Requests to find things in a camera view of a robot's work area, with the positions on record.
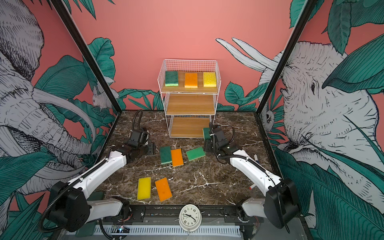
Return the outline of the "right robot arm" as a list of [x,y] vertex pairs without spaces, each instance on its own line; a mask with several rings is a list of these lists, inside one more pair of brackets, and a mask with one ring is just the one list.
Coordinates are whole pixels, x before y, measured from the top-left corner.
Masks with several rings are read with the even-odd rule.
[[238,204],[238,218],[247,221],[251,217],[266,218],[278,229],[286,228],[288,223],[301,213],[298,190],[295,183],[283,179],[264,168],[256,159],[238,147],[235,136],[227,139],[220,125],[209,123],[209,130],[204,132],[204,151],[213,153],[221,164],[230,164],[241,171],[253,183],[251,188],[258,188],[263,199],[248,198]]

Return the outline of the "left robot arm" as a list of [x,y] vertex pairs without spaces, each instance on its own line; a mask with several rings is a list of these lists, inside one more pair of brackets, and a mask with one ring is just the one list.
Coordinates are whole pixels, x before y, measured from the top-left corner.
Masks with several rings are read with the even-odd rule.
[[118,222],[126,222],[132,217],[128,200],[116,197],[89,201],[88,198],[126,164],[155,154],[156,145],[151,142],[148,129],[140,126],[142,116],[142,110],[135,112],[129,139],[111,147],[103,160],[67,183],[58,182],[51,188],[49,204],[37,224],[41,233],[61,229],[75,232],[86,223],[103,218],[118,217]]

